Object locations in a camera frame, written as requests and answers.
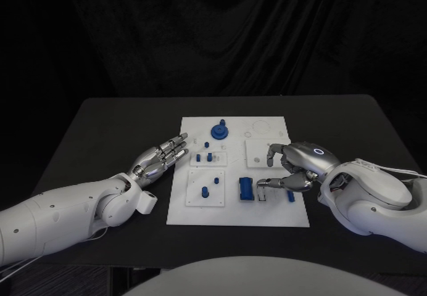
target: robotic hand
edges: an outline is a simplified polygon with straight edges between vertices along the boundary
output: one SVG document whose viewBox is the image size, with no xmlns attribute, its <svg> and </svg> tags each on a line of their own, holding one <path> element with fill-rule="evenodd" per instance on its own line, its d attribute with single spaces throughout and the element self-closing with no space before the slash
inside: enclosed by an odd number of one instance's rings
<svg viewBox="0 0 427 296">
<path fill-rule="evenodd" d="M 143 152 L 128 174 L 47 191 L 0 212 L 0 266 L 55 253 L 119 226 L 158 198 L 142 189 L 188 154 L 182 134 Z"/>
<path fill-rule="evenodd" d="M 276 153 L 283 154 L 282 165 L 292 175 L 283 179 L 262 179 L 259 188 L 305 192 L 319 181 L 318 200 L 330 206 L 338 221 L 351 231 L 364 236 L 389 236 L 427 253 L 427 179 L 400 181 L 384 170 L 423 175 L 361 159 L 343 164 L 324 147 L 308 142 L 270 145 L 270 167 Z"/>
</svg>

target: black backdrop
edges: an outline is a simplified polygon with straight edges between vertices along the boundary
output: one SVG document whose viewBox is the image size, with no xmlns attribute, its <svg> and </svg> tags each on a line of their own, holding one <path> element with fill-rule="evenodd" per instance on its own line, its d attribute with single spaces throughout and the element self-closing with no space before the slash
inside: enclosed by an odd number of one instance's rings
<svg viewBox="0 0 427 296">
<path fill-rule="evenodd" d="M 18 0 L 0 8 L 4 193 L 17 201 L 89 97 L 371 94 L 426 169 L 426 1 Z"/>
</svg>

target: black table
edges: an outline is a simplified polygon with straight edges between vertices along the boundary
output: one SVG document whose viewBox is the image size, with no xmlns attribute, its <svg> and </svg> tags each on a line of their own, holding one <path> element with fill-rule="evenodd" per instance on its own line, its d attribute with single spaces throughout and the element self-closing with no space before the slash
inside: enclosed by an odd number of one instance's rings
<svg viewBox="0 0 427 296">
<path fill-rule="evenodd" d="M 370 96 L 100 98 L 83 104 L 35 194 L 126 172 L 141 153 L 177 136 L 182 117 L 285 116 L 289 137 L 357 157 L 419 170 L 383 110 Z M 175 268 L 237 255 L 288 257 L 353 272 L 427 274 L 427 255 L 383 236 L 360 236 L 305 194 L 311 228 L 167 225 L 174 170 L 148 188 L 159 197 L 151 215 L 135 213 L 96 241 L 41 262 Z"/>
</svg>

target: blue plastic part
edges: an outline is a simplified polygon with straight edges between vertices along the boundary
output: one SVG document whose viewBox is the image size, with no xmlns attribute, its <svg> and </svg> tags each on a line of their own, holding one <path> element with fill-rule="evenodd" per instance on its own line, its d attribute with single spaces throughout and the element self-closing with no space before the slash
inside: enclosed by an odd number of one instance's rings
<svg viewBox="0 0 427 296">
<path fill-rule="evenodd" d="M 223 140 L 223 139 L 227 138 L 227 136 L 229 136 L 229 128 L 226 126 L 226 120 L 224 119 L 221 119 L 220 124 L 213 127 L 211 135 L 213 135 L 214 139 L 217 139 L 217 140 Z"/>
<path fill-rule="evenodd" d="M 242 200 L 255 200 L 253 193 L 253 178 L 244 177 L 239 179 L 240 182 L 240 199 Z"/>
<path fill-rule="evenodd" d="M 295 193 L 292 191 L 288 191 L 288 198 L 291 202 L 296 201 Z"/>
<path fill-rule="evenodd" d="M 210 196 L 208 187 L 203 188 L 203 197 L 207 198 Z"/>
</svg>

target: white robotic arm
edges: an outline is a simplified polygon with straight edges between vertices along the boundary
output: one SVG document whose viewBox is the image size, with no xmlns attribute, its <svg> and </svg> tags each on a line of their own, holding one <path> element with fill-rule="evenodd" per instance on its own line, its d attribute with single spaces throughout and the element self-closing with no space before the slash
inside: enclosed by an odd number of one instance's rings
<svg viewBox="0 0 427 296">
<path fill-rule="evenodd" d="M 55 253 L 119 226 L 158 198 L 142 189 L 188 154 L 182 134 L 138 158 L 128 174 L 47 191 L 0 212 L 0 266 Z"/>
<path fill-rule="evenodd" d="M 361 159 L 341 164 L 324 147 L 306 142 L 273 144 L 269 166 L 276 153 L 283 154 L 282 164 L 292 175 L 262 179 L 259 187 L 304 192 L 319 181 L 319 201 L 351 231 L 364 236 L 389 236 L 427 253 L 427 179 L 400 181 L 381 170 L 383 166 Z M 413 171 L 384 169 L 419 175 Z"/>
</svg>

